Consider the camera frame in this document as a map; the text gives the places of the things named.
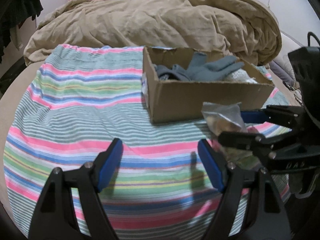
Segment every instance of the beige comforter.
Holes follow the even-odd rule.
[[[216,48],[263,65],[279,53],[281,35],[275,16],[253,0],[71,0],[40,23],[26,64],[62,43]]]

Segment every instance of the hanging clothes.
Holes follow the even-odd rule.
[[[40,0],[13,0],[3,17],[0,19],[0,63],[4,55],[4,48],[11,41],[11,32],[17,25],[21,27],[21,23],[29,17],[34,20],[43,10]]]

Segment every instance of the striped cloth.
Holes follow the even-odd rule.
[[[38,70],[17,108],[4,149],[4,172],[15,223],[28,234],[51,170],[76,169],[104,151],[114,137],[124,152],[100,199],[120,239],[178,236],[200,239],[220,194],[196,153],[209,138],[204,120],[153,126],[141,97],[142,47],[91,49],[59,45]],[[288,104],[275,89],[267,104]],[[256,128],[275,135],[284,128]],[[240,165],[257,164],[247,157]],[[275,177],[283,198],[287,178]],[[73,190],[81,231],[89,234]],[[232,234],[244,215],[246,191]]]

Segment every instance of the cardboard box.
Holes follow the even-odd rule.
[[[152,123],[184,121],[203,118],[203,102],[223,105],[242,102],[242,110],[261,108],[274,89],[268,80],[251,64],[244,62],[243,69],[259,84],[237,82],[182,82],[158,79],[153,64],[172,68],[179,64],[187,69],[194,49],[156,49],[145,47],[143,50],[143,73],[148,84],[148,109]],[[207,62],[224,57],[220,50],[205,52]]]

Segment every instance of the gray fabric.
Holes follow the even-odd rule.
[[[223,80],[230,73],[244,66],[243,62],[236,63],[235,56],[225,56],[208,63],[206,63],[206,59],[206,54],[195,52],[187,70],[178,64],[173,65],[172,69],[163,65],[155,65],[155,70],[160,80],[213,82]]]
[[[202,66],[207,62],[207,55],[202,52],[195,52],[192,56],[192,60],[188,66],[189,68],[193,68],[195,66]]]
[[[172,69],[163,65],[155,65],[155,70],[160,80],[176,79],[190,81],[186,70],[179,65],[173,65]]]
[[[235,63],[235,56],[225,56],[214,62],[208,62],[204,65],[190,65],[187,69],[187,74],[193,81],[220,81],[230,73],[242,68],[243,62]]]
[[[276,74],[282,81],[284,81],[290,87],[293,87],[294,80],[290,75],[284,71],[276,62],[271,61],[269,63],[270,69]]]

